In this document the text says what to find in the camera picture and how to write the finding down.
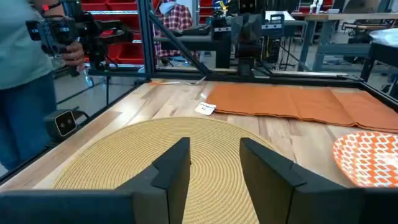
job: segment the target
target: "paper label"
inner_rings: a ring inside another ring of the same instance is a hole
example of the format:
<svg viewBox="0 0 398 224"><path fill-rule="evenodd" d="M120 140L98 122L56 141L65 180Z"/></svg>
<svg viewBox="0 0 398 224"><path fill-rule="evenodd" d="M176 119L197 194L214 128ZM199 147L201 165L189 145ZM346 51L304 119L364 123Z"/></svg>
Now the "paper label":
<svg viewBox="0 0 398 224"><path fill-rule="evenodd" d="M208 115L211 115L215 109L216 109L216 105L211 105L211 104L202 102L196 107L195 111L208 116Z"/></svg>

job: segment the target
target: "patterned plate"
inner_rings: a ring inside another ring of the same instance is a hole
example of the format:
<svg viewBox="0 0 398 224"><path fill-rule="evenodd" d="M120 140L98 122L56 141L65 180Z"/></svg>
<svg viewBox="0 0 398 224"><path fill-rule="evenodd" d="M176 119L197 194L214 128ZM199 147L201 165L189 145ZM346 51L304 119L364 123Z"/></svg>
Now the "patterned plate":
<svg viewBox="0 0 398 224"><path fill-rule="evenodd" d="M398 187L398 136L347 134L333 144L337 166L358 187Z"/></svg>

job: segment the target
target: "plaid shirt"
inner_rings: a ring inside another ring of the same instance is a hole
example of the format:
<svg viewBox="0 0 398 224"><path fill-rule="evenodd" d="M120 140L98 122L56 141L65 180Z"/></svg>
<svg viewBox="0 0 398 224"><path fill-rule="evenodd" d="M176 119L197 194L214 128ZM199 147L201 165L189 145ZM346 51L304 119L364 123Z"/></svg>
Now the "plaid shirt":
<svg viewBox="0 0 398 224"><path fill-rule="evenodd" d="M193 25L192 17L189 12L189 9L186 6L176 4L170 12L166 15L157 12L158 18L163 25L166 26L170 30L185 30ZM156 36L161 36L161 31L155 31ZM161 43L155 43L155 49L157 52L158 58L161 57L172 57L179 56L179 50L161 50Z"/></svg>

